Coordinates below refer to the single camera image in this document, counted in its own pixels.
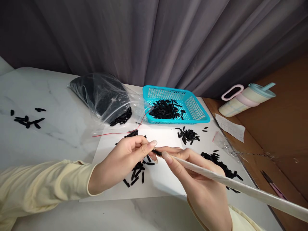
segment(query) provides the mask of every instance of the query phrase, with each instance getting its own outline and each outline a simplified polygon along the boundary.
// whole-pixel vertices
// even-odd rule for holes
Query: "person's left hand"
[[[89,181],[89,193],[99,194],[121,182],[156,145],[156,140],[149,143],[141,135],[121,139],[109,155],[94,168]]]

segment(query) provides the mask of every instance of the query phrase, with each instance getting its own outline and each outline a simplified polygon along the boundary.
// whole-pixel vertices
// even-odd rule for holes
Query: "white stick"
[[[227,178],[225,176],[219,175],[217,173],[214,173],[208,169],[202,168],[200,166],[197,166],[195,164],[192,164],[190,162],[187,162],[186,160],[182,160],[180,158],[177,158],[173,156],[174,159],[179,161],[185,168],[192,170],[196,173],[199,173],[200,175],[203,175],[207,178],[210,178],[212,180],[215,180],[219,183],[222,183],[230,188],[233,188],[235,190],[238,190],[242,193],[245,193],[251,197],[254,197],[276,209],[279,209],[291,216],[294,216],[298,219],[301,219],[302,221],[308,222],[308,209],[299,206],[297,204],[294,204],[292,202],[286,201],[280,197],[274,196],[272,194],[269,194],[267,192],[264,192],[260,189],[256,189],[253,187],[250,187],[248,185],[245,185],[243,183],[237,182],[233,179]]]

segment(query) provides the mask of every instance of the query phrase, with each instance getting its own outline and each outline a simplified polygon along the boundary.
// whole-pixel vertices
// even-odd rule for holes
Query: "finger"
[[[173,174],[179,179],[184,188],[188,187],[193,181],[186,169],[176,159],[171,157],[166,151],[162,152],[162,156],[169,166]]]
[[[180,152],[180,151],[183,151],[183,149],[181,149],[181,148],[179,148],[179,147],[171,148],[171,147],[168,147],[168,146],[165,146],[165,147],[157,147],[157,148],[155,148],[155,150],[160,151],[160,152],[166,151],[166,152],[168,152],[168,153],[178,153],[178,152]]]
[[[154,161],[155,164],[158,164],[157,156],[153,152],[150,152],[149,156]]]
[[[148,140],[144,136],[138,135],[138,136],[123,138],[123,139],[120,140],[119,143],[127,145],[131,149],[134,149],[139,144],[140,145],[147,144]]]
[[[191,162],[200,167],[216,172],[217,169],[216,165],[212,161],[204,159],[201,155],[195,153],[191,149],[186,148],[185,150],[182,150],[178,153],[169,153],[169,154],[181,158],[183,160],[186,160],[188,162]]]
[[[140,159],[144,158],[149,154],[153,148],[157,145],[157,141],[153,140],[150,143],[142,145],[138,150],[133,152],[134,158],[136,158],[137,162],[140,161]]]

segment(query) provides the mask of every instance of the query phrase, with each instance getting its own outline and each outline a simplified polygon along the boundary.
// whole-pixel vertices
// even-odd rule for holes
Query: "light blue lid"
[[[255,83],[248,84],[248,86],[251,88],[251,90],[253,90],[254,92],[256,92],[259,95],[262,95],[266,98],[273,98],[273,97],[276,96],[276,94],[274,92],[269,90],[269,88],[271,88],[272,86],[275,86],[275,85],[276,85],[275,83],[269,83],[265,87],[262,87],[258,84],[255,84]]]

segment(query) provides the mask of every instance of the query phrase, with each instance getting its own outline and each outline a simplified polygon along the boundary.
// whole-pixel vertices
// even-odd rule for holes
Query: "hand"
[[[149,143],[141,135],[121,139],[108,156],[94,168],[89,181],[89,193],[99,194],[121,182],[155,145],[156,140]]]
[[[156,150],[162,152],[162,157],[169,168],[180,180],[187,193],[188,203],[191,204],[201,222],[210,231],[231,231],[232,219],[228,208],[226,187],[184,168],[172,156],[225,176],[223,169],[190,149],[161,147]]]

